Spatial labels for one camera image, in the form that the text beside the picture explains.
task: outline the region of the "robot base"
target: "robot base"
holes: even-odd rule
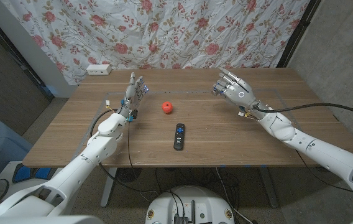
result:
[[[218,194],[204,187],[193,185],[174,187],[171,191],[178,204],[179,217],[175,216],[177,205],[172,194],[164,192],[150,204],[146,213],[146,224],[234,223],[231,207]],[[185,218],[182,218],[182,206],[185,209]]]

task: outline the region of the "power strip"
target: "power strip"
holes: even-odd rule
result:
[[[109,75],[111,70],[110,65],[89,65],[87,68],[88,75]]]

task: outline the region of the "white fabric backdrop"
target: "white fabric backdrop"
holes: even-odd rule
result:
[[[1,0],[66,81],[89,64],[274,67],[309,0]]]

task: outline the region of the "table leg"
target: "table leg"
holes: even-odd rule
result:
[[[109,173],[115,177],[117,172],[117,168],[111,167],[109,168]],[[103,189],[103,194],[102,194],[102,199],[101,199],[101,206],[106,207],[109,205],[109,200],[110,200],[110,193],[112,192],[113,189],[113,180],[110,177],[107,177],[106,183],[104,185]]]
[[[278,208],[275,189],[270,178],[269,170],[266,167],[259,167],[262,182],[264,183],[266,193],[268,194],[269,204],[272,208]]]

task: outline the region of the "black door frame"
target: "black door frame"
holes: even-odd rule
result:
[[[305,33],[306,28],[311,23],[313,14],[316,12],[321,0],[310,0],[308,6],[305,9],[305,12],[302,15],[300,22],[298,23],[297,27],[295,28],[293,34],[288,40],[287,45],[283,51],[282,57],[277,63],[277,68],[285,68],[287,67],[293,53],[300,43],[300,40]]]

